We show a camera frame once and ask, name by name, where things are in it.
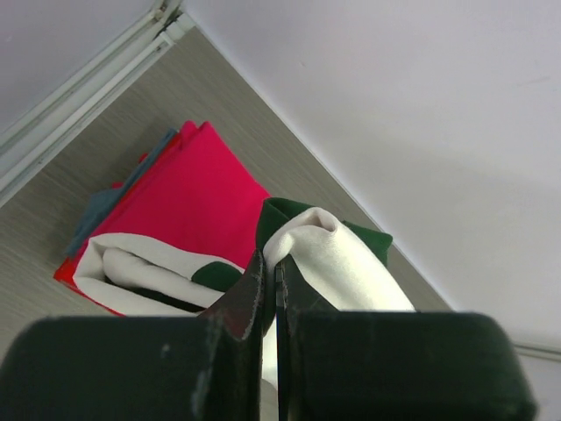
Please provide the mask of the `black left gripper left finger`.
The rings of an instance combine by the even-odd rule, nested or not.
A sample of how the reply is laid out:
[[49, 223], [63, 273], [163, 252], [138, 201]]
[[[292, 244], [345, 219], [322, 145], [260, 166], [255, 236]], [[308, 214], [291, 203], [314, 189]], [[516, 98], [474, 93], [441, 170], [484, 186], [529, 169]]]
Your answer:
[[44, 318], [1, 366], [4, 420], [256, 420], [265, 263], [197, 317]]

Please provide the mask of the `white and green raglan t-shirt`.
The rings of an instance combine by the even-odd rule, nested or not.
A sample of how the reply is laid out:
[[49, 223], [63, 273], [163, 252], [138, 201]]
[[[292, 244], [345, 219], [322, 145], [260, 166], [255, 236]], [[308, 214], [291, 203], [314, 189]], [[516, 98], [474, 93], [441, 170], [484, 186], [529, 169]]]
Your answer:
[[[105, 282], [169, 310], [138, 313], [194, 315], [208, 309], [248, 266], [183, 251], [152, 237], [130, 233], [103, 253]], [[266, 272], [290, 257], [307, 286], [339, 310], [411, 311], [413, 304], [385, 266], [392, 239], [339, 220], [328, 211], [278, 197], [265, 199], [255, 234]]]

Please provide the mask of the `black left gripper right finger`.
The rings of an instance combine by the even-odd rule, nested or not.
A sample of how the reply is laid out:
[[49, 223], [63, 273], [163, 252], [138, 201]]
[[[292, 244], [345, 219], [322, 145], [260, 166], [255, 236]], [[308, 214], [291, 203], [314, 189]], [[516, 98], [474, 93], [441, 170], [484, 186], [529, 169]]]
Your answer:
[[500, 325], [478, 313], [343, 311], [292, 258], [275, 268], [282, 420], [532, 420]]

